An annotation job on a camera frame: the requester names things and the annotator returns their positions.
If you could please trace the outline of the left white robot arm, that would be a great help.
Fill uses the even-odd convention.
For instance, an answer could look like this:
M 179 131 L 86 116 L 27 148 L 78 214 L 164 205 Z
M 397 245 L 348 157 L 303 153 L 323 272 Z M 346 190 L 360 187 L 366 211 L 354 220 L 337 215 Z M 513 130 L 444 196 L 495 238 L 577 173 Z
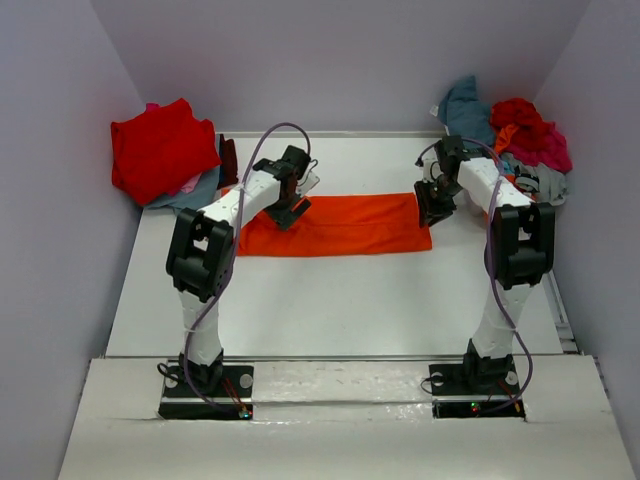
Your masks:
M 264 213 L 281 231 L 309 209 L 305 194 L 317 178 L 305 178 L 310 153 L 288 146 L 280 159 L 255 160 L 245 178 L 227 194 L 200 209 L 178 214 L 166 272 L 179 294 L 184 346 L 176 367 L 164 373 L 195 395 L 215 392 L 223 376 L 223 347 L 217 303 L 229 285 L 243 227 Z

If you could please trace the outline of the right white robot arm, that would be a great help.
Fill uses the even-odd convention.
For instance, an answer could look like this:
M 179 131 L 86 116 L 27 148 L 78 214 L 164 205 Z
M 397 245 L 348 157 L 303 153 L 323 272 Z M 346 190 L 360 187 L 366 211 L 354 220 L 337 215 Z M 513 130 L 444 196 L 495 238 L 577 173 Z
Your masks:
M 419 224 L 432 227 L 451 217 L 455 196 L 465 193 L 487 217 L 484 266 L 490 285 L 462 361 L 431 366 L 429 391 L 437 397 L 490 395 L 517 377 L 513 347 L 524 343 L 518 322 L 553 266 L 555 210 L 514 186 L 498 154 L 478 140 L 444 136 L 429 148 L 439 173 L 414 185 Z

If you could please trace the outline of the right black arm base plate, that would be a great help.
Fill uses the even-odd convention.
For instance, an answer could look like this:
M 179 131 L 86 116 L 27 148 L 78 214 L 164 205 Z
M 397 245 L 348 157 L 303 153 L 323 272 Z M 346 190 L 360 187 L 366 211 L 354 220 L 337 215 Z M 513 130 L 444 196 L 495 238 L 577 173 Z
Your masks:
M 429 366 L 421 388 L 431 395 L 435 419 L 526 418 L 523 401 L 511 402 L 520 391 L 514 365 L 504 374 L 493 375 L 478 385 L 471 385 L 462 374 L 461 364 Z

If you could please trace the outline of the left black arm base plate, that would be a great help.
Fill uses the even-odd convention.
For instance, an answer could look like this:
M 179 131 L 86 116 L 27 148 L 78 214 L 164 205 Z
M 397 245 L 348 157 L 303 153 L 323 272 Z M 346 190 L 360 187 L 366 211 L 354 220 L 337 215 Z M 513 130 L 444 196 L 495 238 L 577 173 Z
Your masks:
M 253 419 L 254 367 L 227 365 L 213 385 L 198 385 L 194 391 L 176 361 L 156 366 L 163 377 L 158 415 L 165 420 L 250 421 Z

